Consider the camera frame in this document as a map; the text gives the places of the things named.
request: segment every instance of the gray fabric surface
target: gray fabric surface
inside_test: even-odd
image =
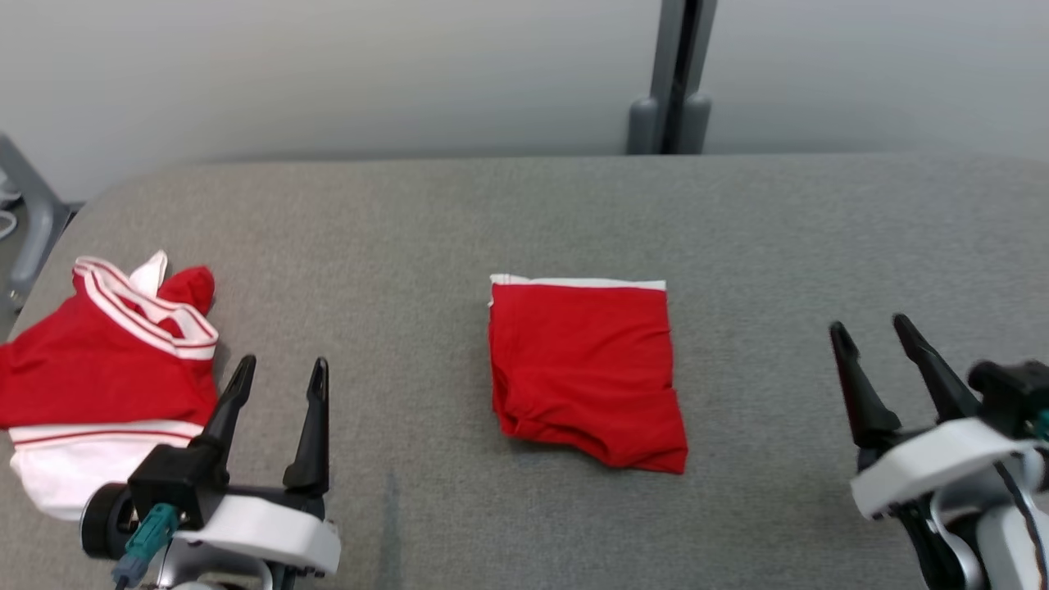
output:
[[[16,333],[71,292],[78,255],[211,266],[221,382],[259,358],[230,465],[250,484],[280,481],[326,356],[344,546],[321,588],[921,588],[902,528],[852,503],[827,325],[926,424],[891,314],[959,371],[1049,359],[1047,227],[1049,167],[976,156],[200,167],[90,204]],[[499,434],[492,272],[668,281],[685,476]],[[8,470],[0,498],[4,588],[111,587]]]

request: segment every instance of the chair leg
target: chair leg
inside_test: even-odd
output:
[[[29,216],[25,243],[10,270],[3,296],[4,304],[19,311],[77,206],[59,199],[10,138],[3,133],[0,133],[0,169],[22,193]]]

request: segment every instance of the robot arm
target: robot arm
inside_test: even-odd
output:
[[[1049,446],[1034,428],[1049,409],[1049,367],[979,363],[969,374],[979,401],[906,316],[894,325],[936,405],[932,428],[902,431],[844,326],[830,329],[859,448],[860,513],[900,521],[933,590],[1047,590],[1049,517],[1032,496],[1049,488]]]
[[[297,576],[338,569],[341,542],[324,519],[323,500],[328,490],[327,361],[317,359],[314,365],[306,418],[283,488],[230,485],[227,459],[254,375],[255,357],[244,357],[204,431],[186,448],[157,445],[127,484],[95,492],[81,518],[81,542],[89,556],[125,557],[138,514],[160,505],[174,507],[177,530],[162,549],[158,589],[210,588],[196,581],[206,573],[227,573],[254,576],[263,590],[291,590]],[[131,562],[132,569],[145,569],[144,561]],[[133,571],[123,583],[131,578],[136,585],[141,575]]]

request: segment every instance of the black wheel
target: black wheel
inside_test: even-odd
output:
[[[89,557],[119,560],[137,528],[127,484],[106,484],[94,492],[80,517],[80,546]]]

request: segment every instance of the folded garment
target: folded garment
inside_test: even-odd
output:
[[[76,294],[0,346],[10,466],[47,514],[79,519],[99,487],[126,481],[158,443],[186,446],[211,416],[214,278],[197,267],[162,285],[166,267],[163,252],[131,276],[78,258]]]
[[[507,436],[682,473],[663,281],[492,275],[493,407]]]

